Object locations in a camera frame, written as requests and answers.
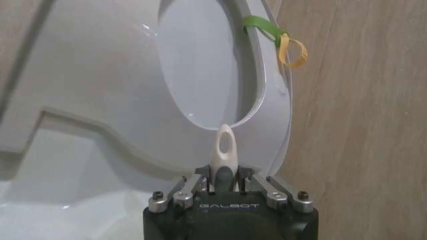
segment wood panel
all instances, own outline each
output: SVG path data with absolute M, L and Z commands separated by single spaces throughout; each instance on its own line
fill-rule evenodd
M 427 4 L 287 0 L 308 48 L 280 170 L 311 192 L 319 239 L 427 239 Z

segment green rubber band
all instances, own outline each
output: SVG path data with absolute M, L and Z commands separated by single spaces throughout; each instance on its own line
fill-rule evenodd
M 243 32 L 248 34 L 248 27 L 256 27 L 259 30 L 267 32 L 274 37 L 275 46 L 280 46 L 280 37 L 283 34 L 288 34 L 287 31 L 282 30 L 274 23 L 260 16 L 246 16 L 243 18 Z

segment yellow rubber band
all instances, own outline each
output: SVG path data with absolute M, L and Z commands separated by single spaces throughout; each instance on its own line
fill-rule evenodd
M 300 55 L 295 61 L 287 63 L 287 51 L 288 51 L 290 42 L 298 44 L 299 49 L 300 49 Z M 284 64 L 286 66 L 288 66 L 290 68 L 298 68 L 299 66 L 302 66 L 306 63 L 307 58 L 308 58 L 308 51 L 307 51 L 304 44 L 300 41 L 298 41 L 296 39 L 290 38 L 290 35 L 287 33 L 282 34 L 280 47 L 279 47 L 279 61 L 280 61 L 280 63 Z

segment white plastic handle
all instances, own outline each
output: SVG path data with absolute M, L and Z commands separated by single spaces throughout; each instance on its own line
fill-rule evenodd
M 228 138 L 226 152 L 223 152 L 220 148 L 222 138 Z M 236 137 L 234 130 L 227 124 L 223 124 L 216 132 L 214 156 L 210 163 L 212 179 L 215 179 L 216 172 L 223 166 L 231 169 L 232 175 L 235 176 L 239 167 Z

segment toilet bowl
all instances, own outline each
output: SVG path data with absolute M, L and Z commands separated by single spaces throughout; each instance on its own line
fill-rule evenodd
M 222 124 L 239 163 L 278 171 L 291 78 L 247 15 L 271 19 L 259 0 L 44 1 L 1 103 L 5 239 L 139 236 L 150 193 L 210 162 Z

